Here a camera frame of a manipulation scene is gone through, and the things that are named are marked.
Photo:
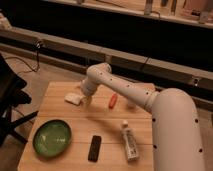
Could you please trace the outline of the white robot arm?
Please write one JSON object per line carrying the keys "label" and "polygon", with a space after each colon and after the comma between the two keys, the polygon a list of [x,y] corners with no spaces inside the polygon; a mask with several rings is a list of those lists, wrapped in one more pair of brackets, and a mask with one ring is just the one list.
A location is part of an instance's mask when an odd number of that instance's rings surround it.
{"label": "white robot arm", "polygon": [[186,92],[139,87],[114,76],[108,63],[87,69],[81,91],[92,96],[99,85],[111,88],[152,114],[154,171],[205,171],[198,113]]}

